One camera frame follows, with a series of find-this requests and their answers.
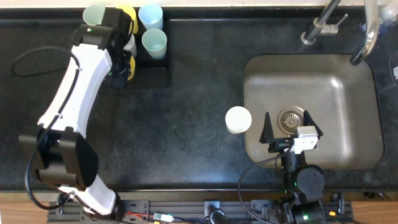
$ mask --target stainless steel sink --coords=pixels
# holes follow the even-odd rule
[[[275,137],[286,137],[308,110],[323,131],[307,163],[324,169],[374,167],[383,157],[379,110],[373,73],[349,55],[263,55],[244,69],[244,107],[252,115],[245,133],[246,151],[254,162],[275,154],[259,142],[265,113]],[[265,164],[274,167],[274,163]]]

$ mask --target drain strainer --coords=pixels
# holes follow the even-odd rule
[[[282,110],[278,115],[279,128],[285,134],[294,134],[297,127],[303,126],[303,112],[304,110],[297,106]]]

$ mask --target chrome faucet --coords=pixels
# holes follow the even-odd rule
[[[313,44],[322,29],[326,26],[326,21],[331,13],[336,9],[341,0],[331,0],[329,5],[323,10],[318,18],[313,20],[308,32],[304,32],[301,40],[304,44]],[[366,14],[366,36],[364,46],[357,54],[354,54],[349,62],[352,65],[357,65],[362,62],[372,51],[379,33],[379,9],[376,0],[364,0],[365,14]]]

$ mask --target black countertop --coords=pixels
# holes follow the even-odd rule
[[[264,54],[352,54],[363,44],[357,24],[363,8],[349,11],[338,35],[303,45],[300,35],[319,9],[166,9],[169,26],[168,88],[113,90],[102,86],[91,111],[87,140],[99,155],[99,175],[115,190],[235,189],[252,164],[244,135],[230,134],[226,112],[243,105],[243,68]],[[27,164],[17,137],[50,105],[64,72],[17,78],[9,74],[21,53],[42,45],[70,47],[83,21],[81,9],[3,10],[0,16],[0,190],[22,190]],[[368,57],[375,74],[386,152],[369,170],[325,170],[327,190],[398,188],[398,28]],[[65,66],[58,52],[24,64],[25,71]],[[278,170],[258,168],[245,188],[282,190]],[[35,189],[47,189],[35,182]]]

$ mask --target wooden floor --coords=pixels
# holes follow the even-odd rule
[[[360,223],[398,224],[398,202],[353,202],[355,220]],[[47,211],[31,202],[0,202],[0,224],[44,224]]]

